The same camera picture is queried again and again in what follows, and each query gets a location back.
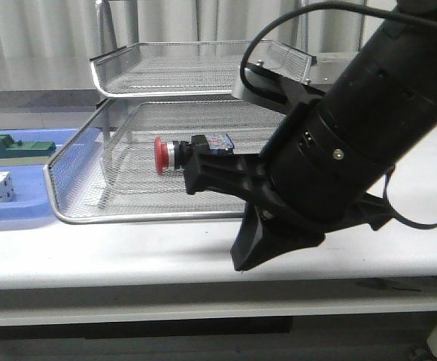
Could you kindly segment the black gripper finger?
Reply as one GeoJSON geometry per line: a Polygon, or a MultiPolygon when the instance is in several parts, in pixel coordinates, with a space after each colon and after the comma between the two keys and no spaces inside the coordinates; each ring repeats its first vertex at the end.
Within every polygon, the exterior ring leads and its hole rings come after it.
{"type": "Polygon", "coordinates": [[[213,191],[254,205],[269,204],[266,161],[258,153],[215,154],[195,146],[184,166],[184,183],[190,195],[213,191]]]}

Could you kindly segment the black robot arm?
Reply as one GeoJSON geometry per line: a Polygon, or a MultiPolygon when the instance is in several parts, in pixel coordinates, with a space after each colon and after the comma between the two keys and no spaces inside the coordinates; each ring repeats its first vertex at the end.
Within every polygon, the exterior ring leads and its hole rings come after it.
{"type": "Polygon", "coordinates": [[[184,168],[189,194],[210,190],[246,206],[231,249],[238,271],[326,233],[397,219],[387,197],[369,194],[437,126],[437,1],[400,1],[392,11],[324,2],[289,12],[279,26],[317,10],[379,17],[382,24],[327,91],[250,62],[232,88],[237,99],[284,114],[255,154],[214,154],[195,146],[184,168]]]}

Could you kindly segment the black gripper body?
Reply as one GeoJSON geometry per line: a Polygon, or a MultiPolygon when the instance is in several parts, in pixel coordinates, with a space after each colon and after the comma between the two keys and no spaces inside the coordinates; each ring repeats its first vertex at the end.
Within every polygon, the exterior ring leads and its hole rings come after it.
{"type": "Polygon", "coordinates": [[[391,166],[366,134],[376,119],[365,106],[323,99],[289,114],[260,155],[238,157],[237,194],[246,201],[232,246],[238,271],[292,250],[319,245],[326,233],[391,218],[369,187],[391,166]]]}

